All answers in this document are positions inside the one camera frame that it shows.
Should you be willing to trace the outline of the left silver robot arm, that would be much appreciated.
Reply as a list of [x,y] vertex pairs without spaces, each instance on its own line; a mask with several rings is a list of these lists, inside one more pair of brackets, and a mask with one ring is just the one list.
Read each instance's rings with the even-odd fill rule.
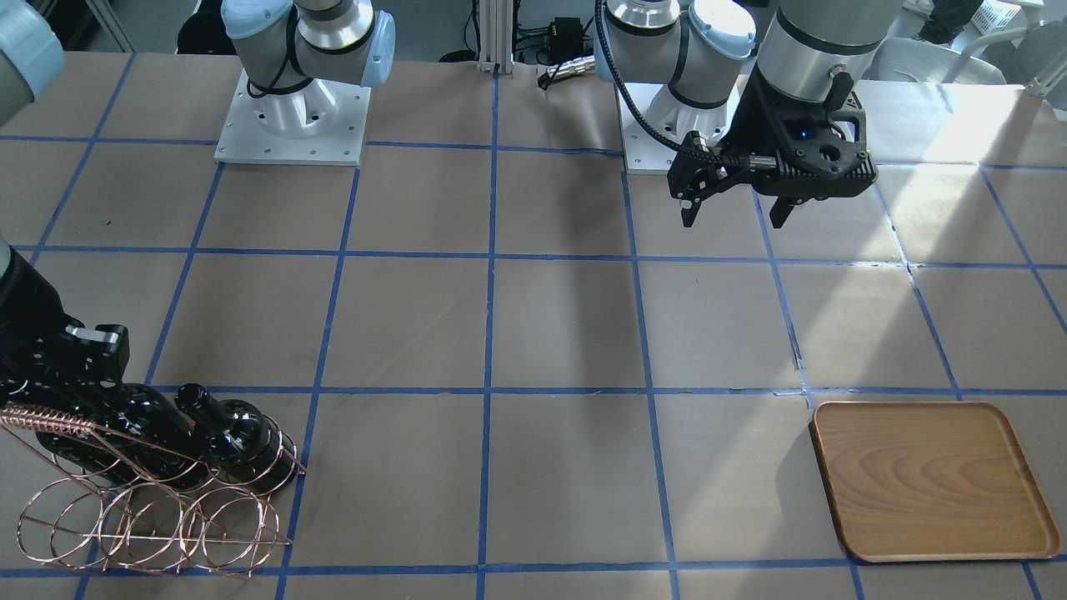
[[598,1],[598,72],[674,152],[684,227],[737,185],[776,198],[773,227],[811,200],[858,198],[878,171],[856,83],[897,1],[781,1],[764,33],[736,1]]

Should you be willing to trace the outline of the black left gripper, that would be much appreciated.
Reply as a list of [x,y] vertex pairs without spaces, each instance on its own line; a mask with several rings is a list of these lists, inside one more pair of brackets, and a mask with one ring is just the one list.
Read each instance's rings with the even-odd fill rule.
[[704,137],[687,133],[669,170],[683,228],[692,228],[706,198],[734,185],[778,195],[769,221],[783,228],[801,201],[857,198],[877,181],[854,61],[819,51],[759,56],[723,139],[705,147]]

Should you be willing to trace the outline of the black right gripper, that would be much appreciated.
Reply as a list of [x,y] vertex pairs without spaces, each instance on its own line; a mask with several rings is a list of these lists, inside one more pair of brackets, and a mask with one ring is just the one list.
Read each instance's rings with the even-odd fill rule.
[[105,413],[118,405],[129,356],[128,329],[91,329],[66,314],[53,285],[29,262],[3,271],[3,375],[27,381],[33,402],[65,413]]

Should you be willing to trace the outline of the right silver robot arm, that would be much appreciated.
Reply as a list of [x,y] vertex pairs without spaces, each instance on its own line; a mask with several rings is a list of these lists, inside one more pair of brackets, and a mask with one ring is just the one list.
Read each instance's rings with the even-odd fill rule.
[[[221,5],[226,34],[243,62],[248,116],[264,140],[255,149],[267,163],[282,162],[282,149],[305,142],[310,153],[328,159],[321,137],[346,125],[340,114],[347,88],[352,99],[385,83],[393,61],[395,23],[388,12],[375,11],[368,1],[225,1]],[[142,246],[106,242],[103,254],[150,254],[158,236],[178,219],[184,235],[163,249],[175,268],[175,288],[184,288],[202,247],[203,224],[223,179],[224,164],[237,162],[232,142],[218,141],[221,155],[209,159],[205,147],[189,140],[99,140],[89,137],[83,158],[75,167],[73,185],[96,176],[96,203],[116,202],[121,218],[133,215],[133,204],[152,210],[134,228],[144,232]],[[343,277],[343,254],[267,258],[256,253],[209,253],[207,266],[217,266],[212,281],[203,285],[201,311],[216,332],[233,322],[250,305],[252,293],[239,293],[251,282],[255,293],[274,301],[309,300],[313,315],[330,322],[335,297],[323,295],[325,268]],[[123,332],[85,327],[64,310],[53,285],[33,262],[11,244],[3,246],[3,372],[17,381],[34,379],[33,366],[18,366],[19,358],[43,361],[46,373],[70,379],[73,386],[96,385],[118,390],[128,362]]]

